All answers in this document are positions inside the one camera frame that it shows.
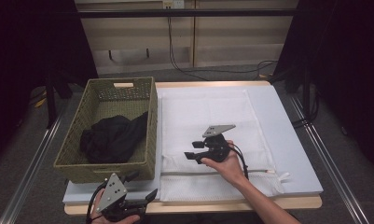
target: black cable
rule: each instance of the black cable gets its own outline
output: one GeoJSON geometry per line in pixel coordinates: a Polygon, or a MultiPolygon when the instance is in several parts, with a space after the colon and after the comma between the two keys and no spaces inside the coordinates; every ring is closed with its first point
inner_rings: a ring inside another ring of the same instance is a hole
{"type": "Polygon", "coordinates": [[[311,113],[309,119],[299,119],[299,120],[295,120],[295,121],[291,122],[292,125],[293,125],[293,127],[294,127],[294,129],[303,127],[306,124],[309,124],[309,123],[313,122],[317,118],[318,110],[319,110],[319,107],[320,107],[320,98],[319,98],[319,96],[320,96],[319,93],[316,92],[315,93],[315,97],[314,97],[313,106],[312,106],[312,113],[311,113]]]}
{"type": "Polygon", "coordinates": [[[242,161],[242,169],[244,171],[245,178],[248,178],[248,166],[245,164],[244,156],[242,155],[242,151],[234,144],[230,144],[231,146],[236,147],[238,150],[236,150],[234,147],[229,147],[230,150],[236,152],[236,154],[239,156],[240,160],[242,161]]]}
{"type": "Polygon", "coordinates": [[[182,69],[180,69],[177,65],[177,63],[175,62],[175,58],[174,58],[174,52],[173,52],[173,38],[172,38],[172,18],[171,17],[168,17],[167,18],[167,23],[169,25],[169,57],[170,57],[170,62],[172,63],[172,66],[180,71],[181,73],[183,73],[184,75],[187,75],[187,76],[190,76],[190,77],[196,77],[196,78],[199,78],[201,80],[204,80],[204,81],[209,81],[208,79],[204,78],[204,77],[198,77],[198,76],[195,76],[195,75],[192,75],[192,74],[188,74],[187,72],[183,71],[182,69]]]}
{"type": "Polygon", "coordinates": [[[170,54],[170,61],[172,63],[172,66],[180,71],[181,73],[187,75],[187,76],[191,76],[191,77],[196,77],[196,78],[199,78],[199,79],[202,79],[202,80],[205,80],[205,81],[209,81],[208,79],[206,78],[203,78],[203,77],[198,77],[198,76],[195,76],[195,75],[192,75],[192,74],[189,74],[190,72],[218,72],[218,73],[235,73],[235,74],[244,74],[244,73],[254,73],[254,72],[257,72],[256,74],[256,77],[253,78],[253,80],[257,79],[259,77],[259,71],[260,69],[262,68],[265,68],[265,67],[268,67],[270,65],[272,65],[273,63],[277,63],[278,61],[272,61],[272,60],[266,60],[266,61],[262,61],[262,62],[259,62],[258,66],[257,66],[257,69],[253,69],[253,70],[247,70],[247,71],[229,71],[229,70],[214,70],[214,69],[193,69],[193,70],[182,70],[181,68],[178,67],[177,63],[175,62],[175,59],[174,59],[174,52],[173,52],[173,36],[172,36],[172,18],[171,17],[168,17],[168,25],[169,25],[169,54],[170,54]],[[260,65],[262,63],[269,63],[269,64],[266,64],[262,67],[260,67],[260,65]]]}
{"type": "Polygon", "coordinates": [[[96,198],[96,195],[97,193],[99,193],[99,191],[101,189],[105,189],[105,186],[107,186],[107,180],[105,180],[99,187],[97,187],[97,189],[93,192],[93,194],[91,195],[91,198],[90,198],[90,202],[89,202],[89,205],[88,205],[88,211],[87,211],[87,216],[86,216],[86,223],[87,224],[91,224],[91,222],[96,219],[96,218],[99,218],[99,217],[96,217],[96,218],[91,218],[90,217],[90,211],[91,211],[91,207],[93,206],[93,201],[94,199],[96,198]]]}

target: wicker basket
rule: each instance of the wicker basket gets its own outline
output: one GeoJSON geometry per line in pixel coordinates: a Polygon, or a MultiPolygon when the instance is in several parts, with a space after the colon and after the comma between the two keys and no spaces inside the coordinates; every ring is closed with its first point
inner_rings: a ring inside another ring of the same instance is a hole
{"type": "Polygon", "coordinates": [[[102,182],[112,173],[127,175],[140,171],[136,180],[155,177],[158,96],[153,77],[91,79],[84,91],[74,120],[54,162],[73,183],[102,182]],[[135,119],[148,111],[145,139],[127,163],[92,164],[79,150],[82,131],[101,119],[122,115],[135,119]]]}

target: beige wall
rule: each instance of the beige wall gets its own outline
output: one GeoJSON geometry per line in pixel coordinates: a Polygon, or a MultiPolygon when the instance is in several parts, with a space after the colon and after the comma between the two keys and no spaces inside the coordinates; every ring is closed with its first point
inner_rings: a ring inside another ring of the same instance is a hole
{"type": "MultiPolygon", "coordinates": [[[[298,0],[186,0],[186,8],[295,8],[298,0]]],[[[161,9],[154,0],[76,0],[79,10],[161,9]]],[[[190,48],[191,64],[206,47],[268,46],[279,51],[291,17],[172,18],[174,47],[190,48]]],[[[168,48],[167,18],[82,19],[92,50],[168,48]]]]}

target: white fabric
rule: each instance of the white fabric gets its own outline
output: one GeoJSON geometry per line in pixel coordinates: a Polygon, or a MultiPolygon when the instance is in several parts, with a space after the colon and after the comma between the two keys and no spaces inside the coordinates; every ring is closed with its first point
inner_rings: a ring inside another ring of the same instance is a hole
{"type": "MultiPolygon", "coordinates": [[[[233,200],[242,195],[220,175],[193,175],[214,170],[187,160],[184,152],[201,152],[210,125],[235,124],[224,134],[240,148],[249,170],[272,170],[275,165],[246,91],[179,92],[162,95],[162,201],[233,200]]],[[[277,174],[251,173],[252,183],[268,196],[283,193],[277,174]]]]}

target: black fabric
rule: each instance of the black fabric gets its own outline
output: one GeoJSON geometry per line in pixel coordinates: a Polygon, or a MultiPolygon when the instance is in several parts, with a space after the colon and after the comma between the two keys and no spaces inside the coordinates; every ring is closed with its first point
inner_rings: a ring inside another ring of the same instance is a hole
{"type": "Polygon", "coordinates": [[[312,80],[374,164],[374,1],[341,3],[312,67],[312,80]]]}
{"type": "Polygon", "coordinates": [[[80,150],[91,163],[127,162],[145,137],[147,119],[148,112],[133,120],[123,116],[102,119],[83,131],[80,150]]]}
{"type": "Polygon", "coordinates": [[[297,10],[312,10],[293,17],[279,62],[270,83],[285,80],[287,92],[296,92],[303,83],[305,68],[310,67],[326,35],[331,12],[337,1],[299,0],[297,10]]]}

